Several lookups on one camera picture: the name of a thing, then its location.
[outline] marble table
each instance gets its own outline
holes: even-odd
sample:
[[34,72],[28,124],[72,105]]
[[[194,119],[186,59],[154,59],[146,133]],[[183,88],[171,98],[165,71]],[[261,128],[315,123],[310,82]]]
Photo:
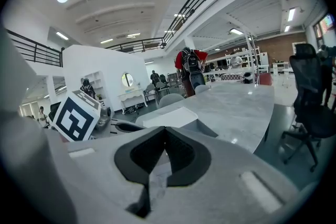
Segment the marble table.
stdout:
[[263,139],[274,107],[274,88],[253,84],[220,84],[193,97],[165,106],[143,116],[136,124],[181,107],[218,134],[216,139],[236,143],[254,152]]

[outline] box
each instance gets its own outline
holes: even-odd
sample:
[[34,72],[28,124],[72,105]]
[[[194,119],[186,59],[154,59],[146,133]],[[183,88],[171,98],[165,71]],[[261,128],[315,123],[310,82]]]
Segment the box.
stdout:
[[52,124],[68,141],[88,140],[100,110],[101,104],[81,90],[68,92]]

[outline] brick wall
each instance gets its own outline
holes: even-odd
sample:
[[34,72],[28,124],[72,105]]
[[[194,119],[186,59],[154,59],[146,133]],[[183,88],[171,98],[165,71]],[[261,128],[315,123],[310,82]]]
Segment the brick wall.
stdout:
[[[268,62],[272,63],[272,59],[288,62],[289,56],[293,55],[293,42],[302,42],[306,41],[305,33],[296,33],[291,35],[279,36],[274,38],[269,38],[265,40],[256,41],[256,47],[259,46],[260,52],[268,53]],[[241,52],[242,48],[247,49],[247,45],[237,46],[236,48],[240,48],[238,52]],[[216,59],[219,57],[225,56],[225,54],[229,55],[233,52],[234,48],[230,48],[227,50],[220,51],[216,54],[209,55],[207,60]]]

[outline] red jacket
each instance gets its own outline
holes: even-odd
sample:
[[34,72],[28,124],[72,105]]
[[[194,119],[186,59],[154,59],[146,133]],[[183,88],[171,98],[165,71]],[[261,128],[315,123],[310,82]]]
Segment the red jacket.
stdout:
[[[194,50],[195,54],[199,57],[201,61],[204,61],[208,54],[199,50]],[[183,69],[182,65],[182,52],[180,51],[176,56],[175,67],[178,69]]]

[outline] black mesh chair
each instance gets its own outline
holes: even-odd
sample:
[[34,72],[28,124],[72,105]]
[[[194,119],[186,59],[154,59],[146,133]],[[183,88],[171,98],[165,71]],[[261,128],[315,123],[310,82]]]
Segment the black mesh chair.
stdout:
[[315,164],[310,168],[313,172],[318,164],[312,142],[321,145],[321,139],[331,137],[336,133],[336,115],[328,108],[321,106],[323,92],[321,80],[321,63],[316,56],[314,48],[310,44],[300,44],[302,50],[289,58],[294,71],[298,96],[293,104],[297,122],[302,123],[304,129],[301,132],[288,132],[282,134],[301,140],[300,145],[284,160],[289,160],[302,148],[308,147]]

